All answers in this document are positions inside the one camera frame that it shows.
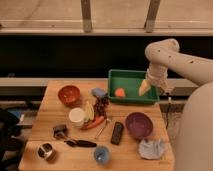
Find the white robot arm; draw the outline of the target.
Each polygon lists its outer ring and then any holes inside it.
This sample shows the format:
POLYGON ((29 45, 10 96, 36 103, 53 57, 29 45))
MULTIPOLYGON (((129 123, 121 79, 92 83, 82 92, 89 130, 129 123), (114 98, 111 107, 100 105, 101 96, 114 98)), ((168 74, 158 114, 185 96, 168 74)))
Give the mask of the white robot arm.
POLYGON ((151 86, 166 90, 168 69, 198 85, 183 109, 174 171, 213 171, 213 59, 183 54, 179 49, 176 39, 146 46, 149 67, 138 94, 145 94, 151 86))

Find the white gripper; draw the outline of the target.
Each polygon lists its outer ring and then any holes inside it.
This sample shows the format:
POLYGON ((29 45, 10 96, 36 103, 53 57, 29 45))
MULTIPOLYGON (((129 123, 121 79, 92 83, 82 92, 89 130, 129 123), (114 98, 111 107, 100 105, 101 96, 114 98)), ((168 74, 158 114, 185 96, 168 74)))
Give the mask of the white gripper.
POLYGON ((144 79, 139 87, 138 94, 144 95, 150 88, 150 84, 160 88, 164 93, 170 94, 173 87, 168 84, 168 69, 160 65, 150 65, 147 69, 146 79, 144 79))

